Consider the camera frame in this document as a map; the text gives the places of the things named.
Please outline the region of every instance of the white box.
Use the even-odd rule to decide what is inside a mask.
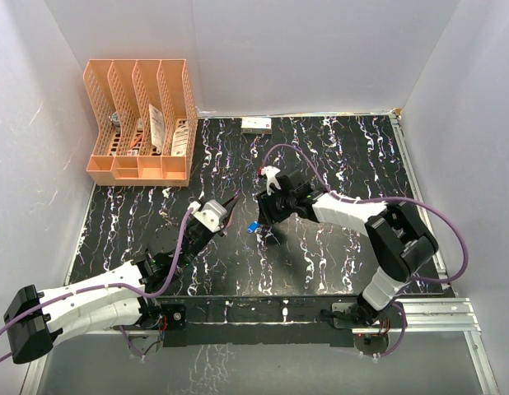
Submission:
[[[241,132],[249,134],[271,134],[271,118],[242,118]]]

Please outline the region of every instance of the gray floor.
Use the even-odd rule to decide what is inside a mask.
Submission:
[[[328,346],[225,345],[160,349],[143,364],[130,358],[119,334],[85,335],[49,354],[38,394],[86,393],[476,395],[482,391],[462,332],[412,332],[393,355],[377,363]]]

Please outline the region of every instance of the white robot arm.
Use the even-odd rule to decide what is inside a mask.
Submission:
[[[175,277],[214,235],[222,234],[237,199],[235,195],[223,204],[214,200],[190,204],[192,212],[184,229],[181,253],[173,269]],[[144,255],[109,272],[60,288],[37,291],[31,285],[20,289],[4,314],[6,325],[27,310],[36,306],[40,308],[9,325],[7,336],[13,362],[23,364],[36,360],[59,343],[83,333],[119,325],[149,327],[151,321],[156,321],[161,308],[147,302],[134,290],[114,285],[124,283],[148,295],[161,289],[173,264],[178,236],[179,229],[162,227],[148,242]],[[45,305],[67,294],[70,296],[66,299]]]
[[[301,218],[341,225],[368,236],[379,267],[348,311],[348,319],[372,325],[410,277],[437,252],[436,239],[415,207],[405,203],[341,202],[323,189],[313,189],[299,170],[274,169],[260,171],[270,177],[266,178],[266,190],[257,195],[257,225],[273,225],[295,212]]]

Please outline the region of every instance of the black marble surface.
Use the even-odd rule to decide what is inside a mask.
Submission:
[[[258,218],[257,170],[279,142],[299,146],[325,181],[351,197],[410,196],[394,131],[387,116],[274,118],[271,135],[240,134],[240,120],[200,120],[188,188],[99,187],[87,214],[70,282],[117,267],[142,253],[165,224],[178,225],[197,198],[228,199],[240,190],[227,236],[215,237],[184,269],[169,295],[355,295],[377,268],[367,237],[336,225],[292,216],[263,237],[247,226]],[[313,173],[285,148],[269,164]],[[420,274],[437,277],[429,263]],[[441,293],[440,286],[414,284],[408,292]]]

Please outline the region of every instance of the white backdrop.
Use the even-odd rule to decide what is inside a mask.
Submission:
[[[502,395],[509,395],[509,0],[463,0],[403,111],[423,194],[464,231],[468,296]],[[453,235],[436,223],[448,267]]]
[[[0,0],[0,327],[19,288],[61,286],[73,257],[96,136],[81,74],[44,2]],[[26,367],[0,364],[1,395]]]
[[[201,115],[404,106],[456,0],[45,0],[81,67],[187,58]]]

